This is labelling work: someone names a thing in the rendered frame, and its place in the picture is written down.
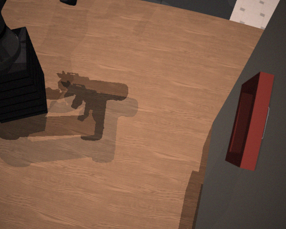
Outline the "beige board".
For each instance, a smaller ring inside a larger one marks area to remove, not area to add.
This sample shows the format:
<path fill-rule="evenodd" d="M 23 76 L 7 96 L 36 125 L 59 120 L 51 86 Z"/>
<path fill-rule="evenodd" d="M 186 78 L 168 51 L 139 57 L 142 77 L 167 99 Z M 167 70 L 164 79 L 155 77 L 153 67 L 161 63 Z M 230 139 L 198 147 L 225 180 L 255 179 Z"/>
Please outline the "beige board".
<path fill-rule="evenodd" d="M 255 171 L 225 161 L 241 86 L 274 75 Z M 280 0 L 213 121 L 195 229 L 286 229 L 286 0 Z"/>

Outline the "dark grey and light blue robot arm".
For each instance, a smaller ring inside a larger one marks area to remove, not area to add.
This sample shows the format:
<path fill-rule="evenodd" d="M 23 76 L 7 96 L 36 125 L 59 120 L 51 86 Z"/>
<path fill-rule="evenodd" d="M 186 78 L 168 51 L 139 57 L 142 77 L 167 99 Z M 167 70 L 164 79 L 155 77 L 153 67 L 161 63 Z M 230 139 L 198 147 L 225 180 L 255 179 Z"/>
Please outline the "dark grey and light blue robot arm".
<path fill-rule="evenodd" d="M 12 65 L 21 52 L 18 36 L 7 27 L 1 10 L 6 0 L 0 0 L 0 71 Z"/>

